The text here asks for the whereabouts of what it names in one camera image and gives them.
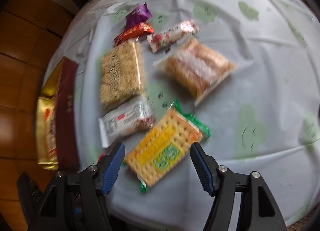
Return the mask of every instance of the purple wrapper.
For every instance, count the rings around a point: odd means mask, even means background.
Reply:
[[[126,29],[129,29],[141,22],[146,22],[148,19],[152,18],[152,15],[147,8],[147,3],[145,3],[136,7],[125,18],[127,20],[125,27]]]

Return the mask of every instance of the white wrapper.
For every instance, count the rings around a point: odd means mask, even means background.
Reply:
[[[98,118],[98,121],[101,145],[107,148],[119,137],[153,127],[155,118],[148,99],[138,95],[104,117]]]

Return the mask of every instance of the table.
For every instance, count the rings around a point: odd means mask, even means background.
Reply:
[[[124,16],[147,2],[156,32],[193,18],[199,41],[237,64],[237,69],[196,108],[188,92],[159,72],[142,42],[147,92],[159,117],[163,102],[175,98],[185,112],[209,125],[202,147],[221,165],[248,174],[259,171],[286,225],[319,201],[320,24],[300,0],[95,0],[78,14],[47,73],[61,55],[79,63],[75,123],[81,170],[104,152],[97,118],[101,116],[100,58],[124,28]],[[159,91],[164,100],[158,100]],[[128,153],[143,137],[123,139]],[[159,183],[140,193],[137,177],[122,167],[107,204],[111,214],[155,230],[201,230],[213,198],[202,189],[187,156]],[[240,195],[235,198],[230,231],[235,230]]]

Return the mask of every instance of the brown floor tile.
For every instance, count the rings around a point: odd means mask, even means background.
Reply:
[[[17,157],[37,159],[36,138],[31,113],[18,111],[17,114]]]
[[[17,200],[16,160],[0,159],[0,199]]]
[[[52,55],[58,48],[60,41],[61,38],[45,30],[42,31],[33,49],[29,64],[45,69]]]
[[[28,226],[19,201],[1,201],[0,211],[13,231],[26,231]]]
[[[41,84],[43,71],[39,68],[27,65],[25,76],[22,80],[21,93],[18,108],[27,112],[33,112],[36,108],[37,91]]]
[[[45,170],[38,165],[37,160],[17,160],[18,175],[25,171],[44,191],[49,181],[54,175],[54,171]]]
[[[47,29],[59,35],[60,37],[63,37],[73,18],[73,14],[63,8],[60,8],[53,17],[52,21],[48,24]]]
[[[5,11],[0,13],[0,28],[0,52],[28,61],[42,29]]]
[[[22,17],[41,28],[46,28],[59,9],[51,0],[9,0],[6,11]]]
[[[15,110],[0,106],[0,157],[15,156]]]
[[[0,54],[0,105],[16,108],[25,63]]]

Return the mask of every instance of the silver screw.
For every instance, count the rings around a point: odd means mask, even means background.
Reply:
[[[225,172],[225,171],[228,170],[228,168],[227,168],[226,166],[224,166],[224,165],[220,165],[218,169],[219,169],[220,171],[222,171],[222,172]]]
[[[88,167],[88,170],[94,172],[94,171],[97,170],[97,166],[96,166],[96,165],[90,165],[90,166]]]
[[[57,178],[61,178],[62,175],[63,175],[63,172],[62,172],[62,171],[57,171],[57,172],[56,172],[56,177],[57,177]]]
[[[257,171],[254,171],[254,172],[252,172],[252,176],[253,176],[254,178],[259,178],[259,177],[260,177],[260,173],[257,172]]]

